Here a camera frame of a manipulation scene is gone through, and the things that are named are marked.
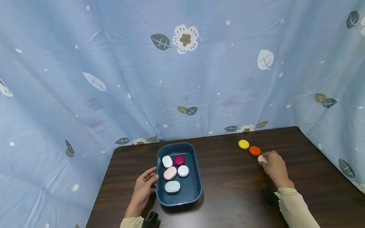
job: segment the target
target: yellow lid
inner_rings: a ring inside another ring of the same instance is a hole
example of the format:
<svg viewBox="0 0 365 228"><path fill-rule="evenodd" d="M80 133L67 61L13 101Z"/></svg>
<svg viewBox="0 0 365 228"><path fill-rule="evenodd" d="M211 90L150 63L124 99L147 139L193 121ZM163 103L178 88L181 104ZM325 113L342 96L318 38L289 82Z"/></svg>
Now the yellow lid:
<svg viewBox="0 0 365 228"><path fill-rule="evenodd" d="M238 146L241 148L241 149L248 149L250 147L250 144L249 142L247 142L246 140L240 140L238 141Z"/></svg>

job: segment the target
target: left hand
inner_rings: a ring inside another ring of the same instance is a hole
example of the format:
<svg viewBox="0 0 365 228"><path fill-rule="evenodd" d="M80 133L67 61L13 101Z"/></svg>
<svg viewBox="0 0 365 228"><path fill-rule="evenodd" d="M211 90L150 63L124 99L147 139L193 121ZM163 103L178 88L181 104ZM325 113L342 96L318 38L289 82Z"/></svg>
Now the left hand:
<svg viewBox="0 0 365 228"><path fill-rule="evenodd" d="M141 216L141 212L146 207L150 194L156 192L158 175L156 175L155 171L156 167L150 168L137 178L131 202L129 203L124 218Z"/></svg>

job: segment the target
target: dark blue tray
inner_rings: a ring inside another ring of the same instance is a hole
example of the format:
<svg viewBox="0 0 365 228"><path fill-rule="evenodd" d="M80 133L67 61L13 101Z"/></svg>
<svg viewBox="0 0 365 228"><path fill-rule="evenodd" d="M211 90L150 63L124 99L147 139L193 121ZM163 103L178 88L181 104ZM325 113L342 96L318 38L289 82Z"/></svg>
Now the dark blue tray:
<svg viewBox="0 0 365 228"><path fill-rule="evenodd" d="M165 191L167 181L164 179L164 172L166 169L162 164L162 158L166 155L170 156L173 161L177 155L184 156L185 165L189 168L189 175L187 177L182 178L177 174L172 179L173 181L180 182L180 192L176 194L168 194ZM175 143L163 146L157 154L156 173L159 176L156 183L156 196L163 206L170 207L195 203L203 192L195 149L189 143Z"/></svg>

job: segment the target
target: beige sleeve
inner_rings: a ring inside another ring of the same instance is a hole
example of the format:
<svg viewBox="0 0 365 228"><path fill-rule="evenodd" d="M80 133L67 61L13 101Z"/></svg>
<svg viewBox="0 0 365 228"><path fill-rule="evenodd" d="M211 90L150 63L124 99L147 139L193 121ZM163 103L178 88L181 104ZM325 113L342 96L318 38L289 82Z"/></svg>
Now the beige sleeve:
<svg viewBox="0 0 365 228"><path fill-rule="evenodd" d="M290 228L320 228L297 190L278 188L275 195L280 200L280 212Z"/></svg>
<svg viewBox="0 0 365 228"><path fill-rule="evenodd" d="M142 224L143 218L141 216L137 218L124 218L120 224L120 228L141 228Z"/></svg>

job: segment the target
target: white dot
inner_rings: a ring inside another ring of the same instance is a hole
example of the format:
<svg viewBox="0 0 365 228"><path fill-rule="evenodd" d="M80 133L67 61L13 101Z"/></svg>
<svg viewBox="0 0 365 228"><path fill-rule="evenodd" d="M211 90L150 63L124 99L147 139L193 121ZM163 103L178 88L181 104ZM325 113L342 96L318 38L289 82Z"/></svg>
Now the white dot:
<svg viewBox="0 0 365 228"><path fill-rule="evenodd" d="M73 185L72 187L71 187L71 191L77 191L77 189L78 189L78 185L76 184L76 185Z"/></svg>

